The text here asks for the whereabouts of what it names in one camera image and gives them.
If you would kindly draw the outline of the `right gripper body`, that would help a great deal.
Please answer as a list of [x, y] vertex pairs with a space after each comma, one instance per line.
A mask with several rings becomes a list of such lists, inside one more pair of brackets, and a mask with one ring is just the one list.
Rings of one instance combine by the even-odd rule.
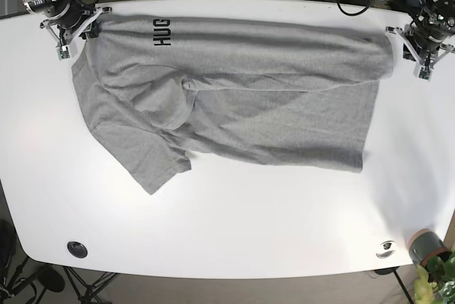
[[48, 30], [56, 42], [70, 42], [90, 8], [74, 0], [32, 0], [32, 13], [45, 16], [39, 28]]

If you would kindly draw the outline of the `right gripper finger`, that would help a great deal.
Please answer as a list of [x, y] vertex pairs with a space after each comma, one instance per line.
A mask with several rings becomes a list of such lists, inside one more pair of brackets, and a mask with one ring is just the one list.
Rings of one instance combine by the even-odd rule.
[[82, 34], [80, 27], [65, 28], [63, 24], [41, 23], [40, 29], [46, 29], [56, 42], [56, 53], [59, 60], [75, 58], [78, 54], [75, 41]]
[[75, 30], [75, 38], [82, 38], [83, 40], [86, 40], [88, 38], [98, 37], [100, 26], [97, 21], [99, 17], [111, 12], [111, 7], [96, 8], [96, 10], [89, 16], [86, 16], [82, 23], [77, 27]]

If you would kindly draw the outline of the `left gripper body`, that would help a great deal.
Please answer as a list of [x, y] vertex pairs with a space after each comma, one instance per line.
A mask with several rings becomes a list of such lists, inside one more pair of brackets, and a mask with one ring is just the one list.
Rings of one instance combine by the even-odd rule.
[[437, 53], [441, 44], [454, 35], [453, 9], [439, 9], [430, 15], [424, 10], [417, 13], [412, 9], [410, 14], [409, 42], [422, 59]]

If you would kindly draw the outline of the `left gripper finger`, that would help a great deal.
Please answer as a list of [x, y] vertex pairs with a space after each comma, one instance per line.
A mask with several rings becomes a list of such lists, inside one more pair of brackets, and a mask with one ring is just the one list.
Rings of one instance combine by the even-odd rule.
[[386, 26], [385, 32], [397, 36], [402, 42], [402, 57], [405, 60], [420, 63], [420, 56], [416, 48], [412, 44], [414, 31], [411, 25], [406, 25], [404, 28]]
[[423, 50], [418, 53], [414, 76], [422, 80], [430, 80], [434, 66], [449, 53], [454, 53], [453, 45], [440, 45], [435, 50]]

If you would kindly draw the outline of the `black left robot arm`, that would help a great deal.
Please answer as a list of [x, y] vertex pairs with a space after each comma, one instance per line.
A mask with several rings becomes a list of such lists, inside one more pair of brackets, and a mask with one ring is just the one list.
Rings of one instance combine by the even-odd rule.
[[[346, 16], [355, 17], [365, 13], [374, 0], [367, 0], [363, 9], [348, 13], [336, 0], [338, 9]], [[434, 67], [447, 55], [454, 52], [453, 44], [445, 41], [454, 37], [454, 0], [388, 0], [406, 13], [411, 22], [403, 27], [387, 26], [385, 32], [402, 43], [402, 57], [415, 63], [414, 75], [430, 80]]]

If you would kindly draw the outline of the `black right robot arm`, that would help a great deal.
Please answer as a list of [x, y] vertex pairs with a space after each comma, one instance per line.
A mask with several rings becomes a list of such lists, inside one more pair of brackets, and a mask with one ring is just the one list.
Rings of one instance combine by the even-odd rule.
[[74, 41], [97, 38], [100, 27], [97, 22], [102, 14], [111, 13], [110, 7], [85, 0], [23, 0], [27, 12], [45, 16], [40, 28], [47, 30], [56, 42], [60, 60], [73, 58], [77, 53]]

